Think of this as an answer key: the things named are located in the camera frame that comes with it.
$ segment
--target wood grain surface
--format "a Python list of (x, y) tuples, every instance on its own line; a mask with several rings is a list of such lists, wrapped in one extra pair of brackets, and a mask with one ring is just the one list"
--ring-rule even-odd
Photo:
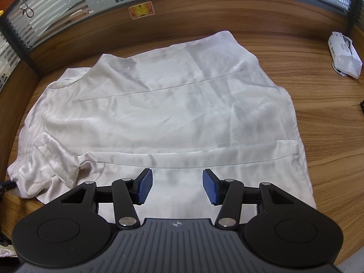
[(19, 123), (38, 83), (34, 72), (20, 61), (0, 92), (0, 180), (5, 178)]
[(297, 0), (151, 1), (155, 15), (131, 20), (130, 5), (99, 13), (42, 43), (31, 56), (48, 74), (95, 54), (157, 40), (207, 36), (221, 30), (327, 40), (332, 31), (342, 32), (346, 26), (343, 15)]
[[(341, 263), (364, 246), (364, 115), (359, 107), (364, 97), (364, 76), (355, 80), (338, 75), (331, 67), (326, 41), (272, 33), (233, 35), (293, 99), (317, 208), (334, 219), (344, 233), (344, 245), (336, 261)], [(160, 40), (110, 53), (128, 57), (199, 37)], [(70, 66), (92, 66), (98, 58)], [(47, 84), (57, 80), (64, 70), (40, 81), (26, 112)], [(17, 140), (9, 163), (16, 159), (16, 146)], [(10, 236), (14, 224), (40, 206), (35, 199), (23, 200), (7, 193), (1, 213), (4, 233)]]

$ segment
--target white shirt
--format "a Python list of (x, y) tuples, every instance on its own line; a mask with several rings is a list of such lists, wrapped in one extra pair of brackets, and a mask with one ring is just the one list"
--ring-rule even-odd
[[(292, 100), (228, 31), (67, 69), (30, 110), (8, 168), (23, 198), (48, 203), (153, 171), (141, 219), (211, 218), (202, 171), (257, 187), (269, 181), (315, 207)], [(244, 206), (241, 222), (255, 213)], [(114, 221), (111, 204), (99, 214)]]

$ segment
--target wooden desk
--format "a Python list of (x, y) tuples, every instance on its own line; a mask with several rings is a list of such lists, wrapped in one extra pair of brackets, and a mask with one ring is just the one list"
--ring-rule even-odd
[[(364, 97), (364, 76), (355, 80), (338, 75), (331, 67), (325, 41), (273, 33), (233, 34), (293, 99), (317, 208), (344, 232), (344, 245), (336, 262), (341, 263), (364, 246), (364, 115), (359, 107)], [(196, 38), (162, 40), (110, 53), (128, 57)], [(71, 66), (92, 66), (98, 57)], [(40, 81), (24, 118), (47, 84), (57, 80), (64, 70)], [(9, 163), (16, 159), (17, 147), (18, 138)], [(10, 236), (14, 224), (40, 206), (37, 200), (6, 194), (1, 212), (3, 232)]]

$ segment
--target blue gripper pad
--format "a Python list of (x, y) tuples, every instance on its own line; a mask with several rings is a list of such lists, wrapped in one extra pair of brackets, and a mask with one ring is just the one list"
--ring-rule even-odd
[(202, 173), (202, 184), (211, 204), (219, 204), (219, 194), (217, 193), (216, 183), (206, 170)]
[(138, 185), (138, 203), (144, 204), (145, 200), (147, 200), (150, 189), (153, 186), (153, 172), (150, 169), (147, 174), (142, 178)]

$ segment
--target white cloth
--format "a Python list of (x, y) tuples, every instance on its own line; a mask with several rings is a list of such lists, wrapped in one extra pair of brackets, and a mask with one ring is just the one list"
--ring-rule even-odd
[[(315, 207), (292, 100), (228, 32), (67, 69), (45, 89), (8, 168), (23, 198), (48, 203), (75, 185), (153, 171), (141, 219), (211, 218), (202, 171), (269, 181)], [(241, 222), (254, 216), (244, 207)], [(114, 221), (112, 205), (100, 215)]]

